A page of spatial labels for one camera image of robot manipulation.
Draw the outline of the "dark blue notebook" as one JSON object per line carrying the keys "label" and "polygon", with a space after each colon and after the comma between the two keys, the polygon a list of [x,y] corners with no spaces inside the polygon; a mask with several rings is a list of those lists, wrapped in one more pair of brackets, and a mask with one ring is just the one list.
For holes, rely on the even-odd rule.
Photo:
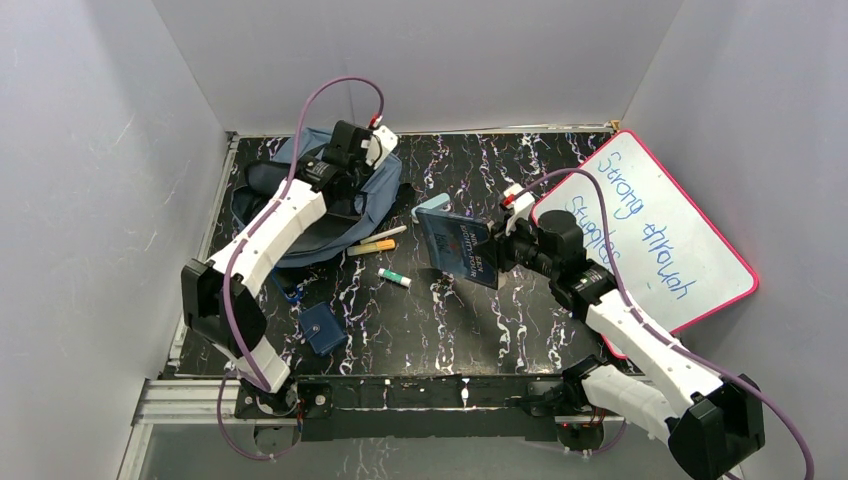
{"label": "dark blue notebook", "polygon": [[417,218],[432,268],[491,289],[500,287],[491,221],[440,209],[418,209]]}

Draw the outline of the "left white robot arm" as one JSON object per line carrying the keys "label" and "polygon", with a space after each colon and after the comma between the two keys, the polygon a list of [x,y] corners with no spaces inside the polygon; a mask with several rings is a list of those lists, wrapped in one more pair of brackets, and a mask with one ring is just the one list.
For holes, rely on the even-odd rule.
{"label": "left white robot arm", "polygon": [[259,213],[205,261],[190,260],[181,272],[183,320],[233,364],[236,377],[258,388],[260,403],[275,416],[294,411],[297,387],[291,370],[266,336],[267,319],[256,297],[292,245],[329,206],[350,204],[362,213],[368,181],[389,172],[398,144],[386,126],[340,121],[327,141],[311,150],[302,135],[291,139],[286,175]]}

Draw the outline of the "teal eraser case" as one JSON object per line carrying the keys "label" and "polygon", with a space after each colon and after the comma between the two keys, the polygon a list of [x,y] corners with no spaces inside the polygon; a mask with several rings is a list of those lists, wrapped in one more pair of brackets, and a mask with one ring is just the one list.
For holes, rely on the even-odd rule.
{"label": "teal eraser case", "polygon": [[451,202],[451,198],[447,193],[440,193],[432,198],[429,198],[419,205],[416,205],[411,210],[412,221],[415,224],[419,223],[418,213],[421,210],[443,210],[445,211]]}

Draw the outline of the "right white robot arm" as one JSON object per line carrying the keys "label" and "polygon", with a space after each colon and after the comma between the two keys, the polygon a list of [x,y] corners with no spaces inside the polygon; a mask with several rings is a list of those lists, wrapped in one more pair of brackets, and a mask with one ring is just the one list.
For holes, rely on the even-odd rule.
{"label": "right white robot arm", "polygon": [[537,225],[510,218],[472,247],[475,267],[516,265],[545,276],[557,302],[614,343],[648,378],[638,381],[589,357],[563,373],[565,405],[620,414],[664,442],[692,479],[718,479],[765,444],[755,384],[690,359],[671,334],[644,313],[616,276],[590,259],[575,217],[549,211]]}

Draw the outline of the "green white glue stick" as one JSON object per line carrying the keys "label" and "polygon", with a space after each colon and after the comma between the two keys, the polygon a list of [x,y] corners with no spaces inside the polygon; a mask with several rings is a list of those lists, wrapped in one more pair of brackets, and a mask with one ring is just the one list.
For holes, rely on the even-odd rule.
{"label": "green white glue stick", "polygon": [[378,276],[384,280],[390,281],[404,288],[409,288],[412,282],[409,277],[386,268],[379,268]]}

